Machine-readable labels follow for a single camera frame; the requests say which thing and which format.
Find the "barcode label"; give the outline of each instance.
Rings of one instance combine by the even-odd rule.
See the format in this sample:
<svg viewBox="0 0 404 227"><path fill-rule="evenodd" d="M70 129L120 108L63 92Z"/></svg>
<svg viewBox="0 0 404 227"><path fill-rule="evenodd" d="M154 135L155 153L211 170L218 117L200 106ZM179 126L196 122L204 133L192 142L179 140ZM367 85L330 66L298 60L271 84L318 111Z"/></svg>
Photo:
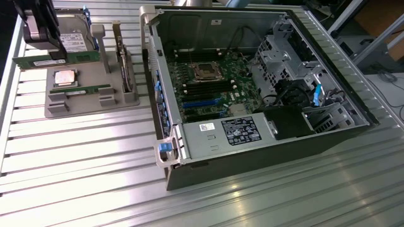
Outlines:
<svg viewBox="0 0 404 227"><path fill-rule="evenodd" d="M35 61L34 64L36 66L43 66L43 65L56 65L56 64L64 64L66 60L60 59L60 60L46 60L46 61Z"/></svg>
<svg viewBox="0 0 404 227"><path fill-rule="evenodd" d="M60 34L60 40L68 53L87 51L82 33Z"/></svg>
<svg viewBox="0 0 404 227"><path fill-rule="evenodd" d="M86 91L71 91L64 93L67 96L74 96L74 95L83 95L86 94Z"/></svg>
<svg viewBox="0 0 404 227"><path fill-rule="evenodd" d="M202 131L208 131L215 129L214 123L200 124Z"/></svg>

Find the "metal slatted table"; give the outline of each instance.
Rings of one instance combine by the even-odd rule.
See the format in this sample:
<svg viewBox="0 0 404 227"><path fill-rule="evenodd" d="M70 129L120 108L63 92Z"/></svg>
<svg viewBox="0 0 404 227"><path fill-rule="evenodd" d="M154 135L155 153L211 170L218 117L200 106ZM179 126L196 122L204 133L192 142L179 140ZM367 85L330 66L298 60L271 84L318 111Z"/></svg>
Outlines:
<svg viewBox="0 0 404 227"><path fill-rule="evenodd" d="M250 5L296 12L324 51L344 67L344 76L382 125L319 156L167 192L152 151L138 16L142 5L168 2L55 1L56 8L83 4L92 22L106 25L111 50L111 21L123 23L142 104L119 112L47 120L47 72L20 72L12 64L14 56L35 51L22 40L18 20L0 87L0 226L404 224L403 129L311 13L298 6Z"/></svg>

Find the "blue latch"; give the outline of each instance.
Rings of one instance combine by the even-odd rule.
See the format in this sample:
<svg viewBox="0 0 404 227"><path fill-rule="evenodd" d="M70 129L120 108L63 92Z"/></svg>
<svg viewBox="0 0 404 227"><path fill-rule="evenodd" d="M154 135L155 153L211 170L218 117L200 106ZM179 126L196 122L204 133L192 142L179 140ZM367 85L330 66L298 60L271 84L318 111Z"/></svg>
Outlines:
<svg viewBox="0 0 404 227"><path fill-rule="evenodd" d="M160 143L159 144L159 152L164 153L164 152L170 152L172 151L172 144L171 143Z"/></svg>
<svg viewBox="0 0 404 227"><path fill-rule="evenodd" d="M160 81L155 85L155 91L162 91Z"/></svg>
<svg viewBox="0 0 404 227"><path fill-rule="evenodd" d="M320 106L320 103L319 103L320 93L322 93L322 84L319 84L316 86L316 91L315 91L315 95L314 95L314 103L316 106Z"/></svg>

